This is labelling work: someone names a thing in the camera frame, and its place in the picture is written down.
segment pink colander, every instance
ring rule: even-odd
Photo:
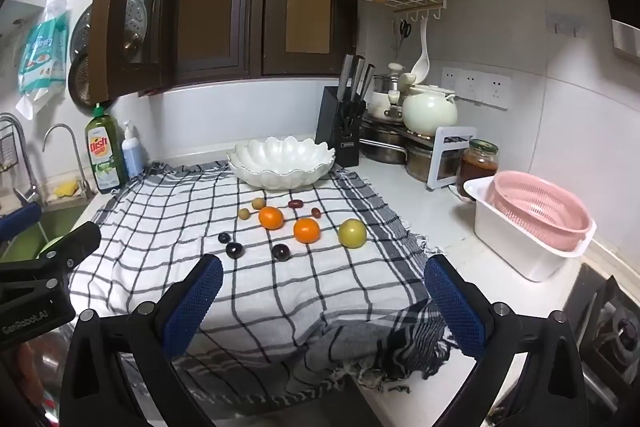
[[[577,196],[526,172],[498,172],[487,202],[556,250],[574,250],[591,227],[591,216]]]

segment dish soap bottle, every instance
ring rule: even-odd
[[[118,146],[116,124],[100,104],[95,106],[94,119],[87,124],[85,135],[98,190],[108,194],[114,188],[123,187],[127,182],[127,171]]]
[[[124,155],[124,163],[127,166],[127,174],[129,178],[134,178],[142,174],[145,166],[142,163],[142,147],[140,140],[133,136],[131,122],[124,123],[124,142],[122,142],[122,154]]]

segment knife block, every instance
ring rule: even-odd
[[[360,123],[367,104],[360,100],[351,102],[350,89],[344,93],[344,100],[338,102],[337,92],[336,86],[324,88],[316,143],[326,142],[329,149],[335,149],[335,162],[339,166],[355,167],[360,161]]]

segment sink faucet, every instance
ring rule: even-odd
[[[89,185],[89,182],[86,180],[86,177],[84,177],[84,169],[82,169],[82,162],[80,161],[80,153],[78,152],[78,143],[76,142],[76,136],[74,135],[74,132],[71,130],[71,127],[69,127],[65,123],[57,123],[54,126],[52,126],[47,131],[47,134],[45,134],[44,140],[42,140],[42,152],[44,152],[44,149],[47,146],[47,137],[49,137],[49,134],[51,133],[51,131],[53,131],[56,127],[62,127],[63,129],[68,130],[69,134],[71,135],[71,140],[73,140],[73,143],[74,143],[74,151],[76,152],[76,160],[78,161],[78,169],[80,170],[80,177],[82,178],[82,185],[81,185],[82,192],[84,192],[84,197],[87,200],[91,200],[94,197],[94,193],[91,190],[91,186]]]
[[[29,161],[29,157],[27,156],[27,145],[24,139],[24,129],[20,125],[20,122],[17,118],[14,117],[10,112],[2,112],[0,113],[0,122],[8,122],[15,127],[15,131],[18,134],[18,141],[20,142],[20,149],[22,149],[22,159],[24,160],[24,168],[27,169],[27,175],[29,176],[29,189],[22,193],[17,188],[14,188],[14,194],[20,200],[20,204],[25,206],[29,203],[39,203],[43,205],[45,201],[42,199],[42,195],[40,190],[38,189],[38,183],[36,182],[36,178],[33,175],[33,169],[31,168],[31,163]]]

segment knife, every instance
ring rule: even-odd
[[[362,71],[364,70],[364,57],[356,55],[356,72],[353,75],[353,82],[351,83],[351,102],[356,99],[356,92],[358,90],[358,84],[362,79]]]
[[[344,55],[342,71],[340,72],[340,80],[338,81],[338,93],[336,96],[338,102],[341,102],[344,99],[344,92],[347,90],[347,82],[349,82],[349,76],[352,68],[353,55]]]
[[[373,64],[369,64],[367,66],[367,71],[364,74],[364,84],[362,84],[362,90],[360,91],[361,100],[367,94],[367,89],[369,89],[369,86],[371,85],[371,81],[373,80],[374,74],[376,74],[376,67]]]

